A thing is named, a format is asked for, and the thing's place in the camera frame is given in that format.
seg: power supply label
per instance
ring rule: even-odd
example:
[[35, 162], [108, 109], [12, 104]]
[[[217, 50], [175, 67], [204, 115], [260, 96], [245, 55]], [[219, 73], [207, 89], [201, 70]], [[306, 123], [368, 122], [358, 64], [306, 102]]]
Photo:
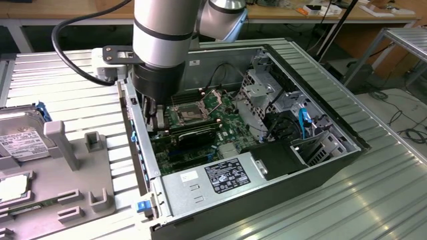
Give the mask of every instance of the power supply label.
[[0, 146], [15, 158], [32, 156], [48, 151], [37, 131], [0, 136]]
[[207, 166], [204, 170], [209, 178], [213, 191], [217, 194], [251, 183], [249, 177], [237, 158]]

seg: silver cylinder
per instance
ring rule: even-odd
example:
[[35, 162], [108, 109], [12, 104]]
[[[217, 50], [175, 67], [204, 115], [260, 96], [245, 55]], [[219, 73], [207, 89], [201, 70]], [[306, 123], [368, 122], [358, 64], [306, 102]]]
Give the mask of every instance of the silver cylinder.
[[135, 19], [167, 35], [193, 32], [201, 0], [135, 0]]
[[200, 34], [224, 40], [241, 20], [244, 8], [240, 0], [208, 0], [200, 19]]
[[201, 0], [135, 0], [133, 52], [149, 65], [172, 68], [184, 60]]

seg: corrugated metal surface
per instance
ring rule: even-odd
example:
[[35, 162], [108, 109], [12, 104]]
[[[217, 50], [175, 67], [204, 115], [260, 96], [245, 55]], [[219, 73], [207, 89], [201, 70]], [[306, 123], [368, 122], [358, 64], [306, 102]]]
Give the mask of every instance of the corrugated metal surface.
[[427, 62], [427, 29], [388, 28], [384, 36], [402, 45], [415, 56]]
[[[426, 239], [427, 169], [403, 144], [360, 108], [339, 83], [284, 39], [205, 43], [201, 47], [271, 44], [318, 93], [372, 146], [323, 187], [241, 220], [203, 239]], [[68, 55], [91, 72], [89, 51]], [[49, 236], [59, 239], [144, 239], [129, 204], [139, 196], [115, 87], [100, 87], [65, 68], [53, 53], [21, 54], [16, 60], [7, 105], [41, 100], [55, 120], [65, 120], [67, 137], [107, 135], [119, 213]]]

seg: hard drive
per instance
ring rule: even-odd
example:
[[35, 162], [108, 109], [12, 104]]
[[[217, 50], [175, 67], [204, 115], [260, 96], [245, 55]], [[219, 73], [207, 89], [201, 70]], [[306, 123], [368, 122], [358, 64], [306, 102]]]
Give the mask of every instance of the hard drive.
[[0, 158], [12, 156], [19, 162], [49, 156], [56, 144], [44, 136], [44, 124], [51, 121], [45, 105], [0, 108]]

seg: motherboard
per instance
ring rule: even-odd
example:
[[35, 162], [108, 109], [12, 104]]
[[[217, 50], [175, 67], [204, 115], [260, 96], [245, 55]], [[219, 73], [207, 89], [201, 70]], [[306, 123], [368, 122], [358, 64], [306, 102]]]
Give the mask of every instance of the motherboard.
[[161, 174], [215, 162], [257, 144], [225, 90], [165, 108], [168, 130], [151, 137]]

